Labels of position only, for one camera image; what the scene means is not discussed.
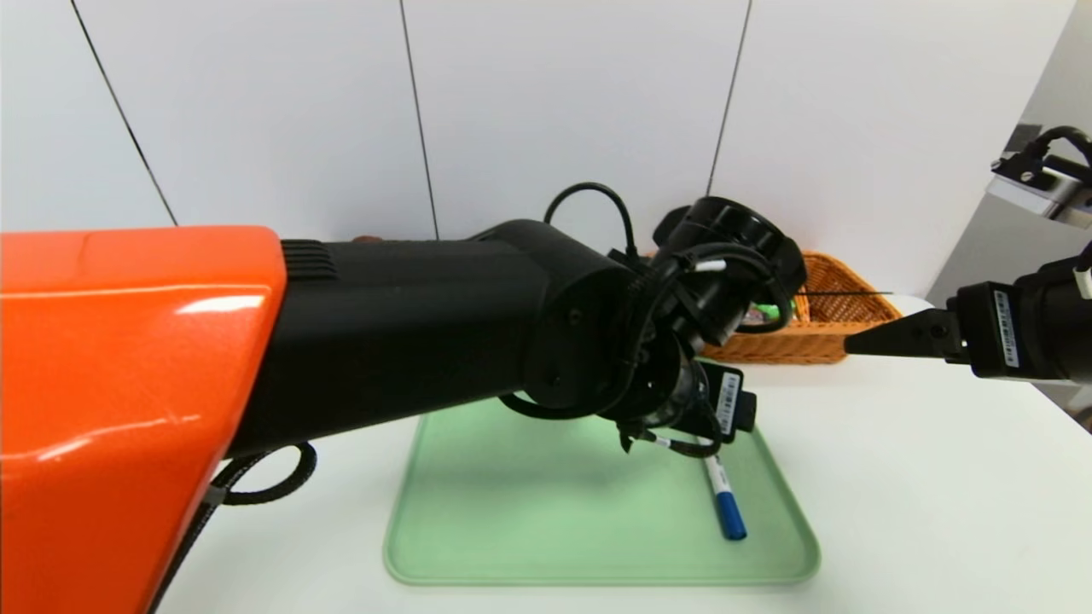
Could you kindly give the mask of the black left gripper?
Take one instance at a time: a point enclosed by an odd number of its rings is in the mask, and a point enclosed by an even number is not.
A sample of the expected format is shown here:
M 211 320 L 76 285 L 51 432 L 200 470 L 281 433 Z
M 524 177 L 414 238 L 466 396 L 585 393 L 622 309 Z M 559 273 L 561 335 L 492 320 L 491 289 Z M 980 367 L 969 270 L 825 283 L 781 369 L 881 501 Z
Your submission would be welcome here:
M 690 377 L 690 388 L 682 394 L 676 430 L 724 444 L 734 442 L 737 432 L 753 432 L 758 398 L 741 389 L 741 370 L 692 361 L 685 374 Z

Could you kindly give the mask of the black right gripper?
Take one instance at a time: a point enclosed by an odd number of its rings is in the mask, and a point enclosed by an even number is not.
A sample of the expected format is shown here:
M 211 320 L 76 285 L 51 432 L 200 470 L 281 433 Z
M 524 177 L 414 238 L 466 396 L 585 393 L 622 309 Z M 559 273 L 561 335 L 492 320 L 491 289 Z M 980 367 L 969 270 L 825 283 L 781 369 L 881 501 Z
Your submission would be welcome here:
M 1088 253 L 1048 262 L 1013 283 L 960 288 L 947 307 L 852 334 L 844 350 L 964 362 L 983 379 L 1091 380 Z

